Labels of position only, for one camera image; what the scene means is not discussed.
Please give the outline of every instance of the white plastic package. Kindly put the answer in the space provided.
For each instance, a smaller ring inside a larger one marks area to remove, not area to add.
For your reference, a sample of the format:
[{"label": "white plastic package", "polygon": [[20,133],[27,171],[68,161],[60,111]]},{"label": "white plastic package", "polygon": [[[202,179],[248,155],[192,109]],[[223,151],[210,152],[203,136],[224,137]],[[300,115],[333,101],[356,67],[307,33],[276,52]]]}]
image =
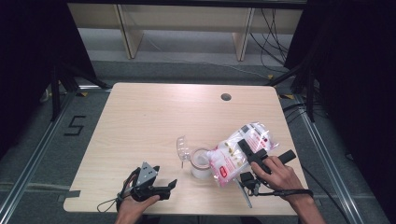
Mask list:
[{"label": "white plastic package", "polygon": [[247,166],[248,159],[238,142],[245,139],[250,149],[271,151],[278,146],[269,131],[259,122],[249,123],[234,132],[228,139],[218,143],[215,149],[206,152],[212,174],[221,187],[227,185]]}]

